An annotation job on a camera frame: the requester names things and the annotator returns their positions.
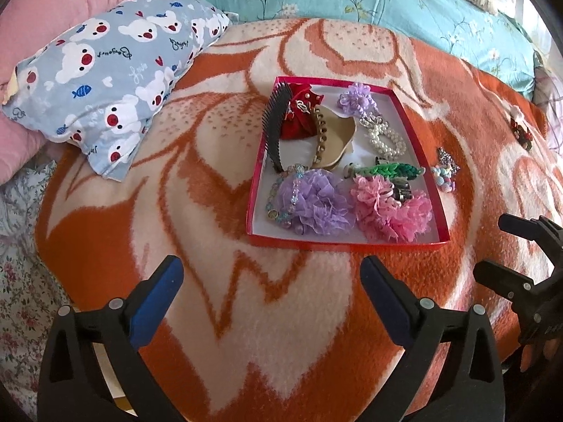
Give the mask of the silver rhinestone hair clip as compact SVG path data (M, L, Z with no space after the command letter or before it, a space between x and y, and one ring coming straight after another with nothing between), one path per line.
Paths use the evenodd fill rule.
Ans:
M451 172L451 175L456 175L456 173L460 171L460 167L444 148L439 147L437 149L437 156L439 165L442 168L448 169Z

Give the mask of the small purple flower scrunchie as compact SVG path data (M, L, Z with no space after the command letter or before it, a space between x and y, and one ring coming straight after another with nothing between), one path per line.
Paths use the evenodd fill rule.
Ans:
M355 82L348 86L347 90L340 94L339 108L345 113L356 117L376 117L380 115L378 105L371 94L369 85Z

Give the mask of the beige claw hair clip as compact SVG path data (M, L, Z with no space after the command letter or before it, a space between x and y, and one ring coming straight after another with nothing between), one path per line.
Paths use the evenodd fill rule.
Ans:
M318 142L312 168L331 171L346 153L353 152L356 121L353 117L340 117L323 106L317 106L313 116L317 125Z

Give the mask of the red bow hair clip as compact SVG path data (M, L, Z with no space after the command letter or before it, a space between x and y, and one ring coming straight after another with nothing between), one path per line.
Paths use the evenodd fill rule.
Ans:
M290 83L291 99L281 124L280 139L305 139L317 134L314 110L324 95L316 94L309 84Z

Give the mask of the black hair comb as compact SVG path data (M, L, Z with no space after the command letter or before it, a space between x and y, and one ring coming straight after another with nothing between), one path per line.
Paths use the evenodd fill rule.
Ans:
M287 83L276 84L262 114L264 145L276 173L284 171L280 159L280 135L291 98L292 92Z

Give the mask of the red jewelry box tray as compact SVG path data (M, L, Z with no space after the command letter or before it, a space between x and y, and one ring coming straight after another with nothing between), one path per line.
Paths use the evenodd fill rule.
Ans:
M337 105L339 95L346 91L352 81L337 80L319 77L300 76L278 76L275 79L273 89L279 83L308 84L316 94L323 94L322 105L344 117L342 110ZM349 234L339 236L319 236L316 234L298 235L293 231L285 230L266 217L266 203L273 184L280 176L276 174L271 161L267 157L263 137L260 140L259 151L253 172L251 191L249 195L246 213L246 232L251 244L257 246L288 248L299 250L339 250L339 251L375 251L376 249L424 249L437 248L445 245L450 240L448 224L445 220L444 208L436 187L430 164L424 154L421 142L416 131L413 129L405 109L394 91L369 85L382 117L389 123L406 143L406 154L400 160L418 167L424 167L426 172L411 181L411 186L416 191L423 191L432 204L432 220L429 222L429 230L422 236L417 237L412 243L393 243L385 239L368 242L363 233L355 228ZM375 152L370 149L366 137L366 131L357 127L356 134L352 140L352 153L345 154L337 165L335 172L342 176L343 169L348 163L366 166L375 160ZM280 158L283 165L301 163L306 165L312 158L316 148L315 138L283 141L280 142Z

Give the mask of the floral bed sheet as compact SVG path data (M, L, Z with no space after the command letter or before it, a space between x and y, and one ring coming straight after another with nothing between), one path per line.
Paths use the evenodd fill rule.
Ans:
M31 420L51 322L69 302L34 238L55 168L55 161L31 162L1 186L1 382Z

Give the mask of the white fluffy pompom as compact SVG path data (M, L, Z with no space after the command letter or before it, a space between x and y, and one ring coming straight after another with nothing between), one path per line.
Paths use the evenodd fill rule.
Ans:
M512 105L510 114L511 117L516 121L525 119L525 114L522 113L522 110L517 105Z

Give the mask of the pink flower scrunchie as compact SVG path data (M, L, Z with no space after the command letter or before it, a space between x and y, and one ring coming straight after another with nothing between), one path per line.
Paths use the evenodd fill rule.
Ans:
M433 208L423 191L415 190L400 200L390 180L381 175L357 175L350 195L356 225L370 242L412 243L430 230Z

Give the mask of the purple plaid pillow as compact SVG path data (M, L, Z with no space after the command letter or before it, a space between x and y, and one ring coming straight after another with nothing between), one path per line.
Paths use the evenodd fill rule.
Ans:
M546 65L539 52L535 55L532 103L545 114L549 148L562 155L562 79Z

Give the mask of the orange white fleece blanket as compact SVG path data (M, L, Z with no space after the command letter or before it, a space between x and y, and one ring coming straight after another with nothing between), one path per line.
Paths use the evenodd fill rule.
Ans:
M352 421L401 351L359 280L356 252L253 246L245 218L261 115L276 77L393 90L429 161L459 165L442 196L450 240L380 250L419 296L488 311L501 357L518 345L508 302L477 285L491 259L534 280L551 262L499 231L499 216L562 218L562 159L531 102L495 77L405 35L366 24L289 19L231 27L197 58L154 119L122 182L67 149L47 189L38 252L79 309L128 294L169 255L186 276L142 356L192 421ZM525 114L511 129L512 105Z

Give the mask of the large purple flower scrunchie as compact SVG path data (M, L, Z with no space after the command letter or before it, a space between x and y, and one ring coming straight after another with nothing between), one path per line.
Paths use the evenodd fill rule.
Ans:
M342 177L324 169L302 168L280 181L272 200L273 221L295 234L340 236L355 227L354 203Z

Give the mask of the teal floral quilt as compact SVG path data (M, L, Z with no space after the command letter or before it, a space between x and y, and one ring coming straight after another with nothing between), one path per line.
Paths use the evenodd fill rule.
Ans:
M239 23L274 18L342 19L388 28L459 57L532 98L539 54L502 12L469 0L208 0Z

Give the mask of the blue bear print pillow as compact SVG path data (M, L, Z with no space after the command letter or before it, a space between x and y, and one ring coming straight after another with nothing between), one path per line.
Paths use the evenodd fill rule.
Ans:
M120 182L177 82L229 25L206 0L123 0L18 63L3 113Z

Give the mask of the pink quilted blanket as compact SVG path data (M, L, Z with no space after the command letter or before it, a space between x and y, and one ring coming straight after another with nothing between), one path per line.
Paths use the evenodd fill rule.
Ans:
M11 0L1 13L1 104L18 62L68 28L106 12L122 0ZM1 110L1 185L10 180L47 145L48 157L59 161L69 145L48 143L5 117Z

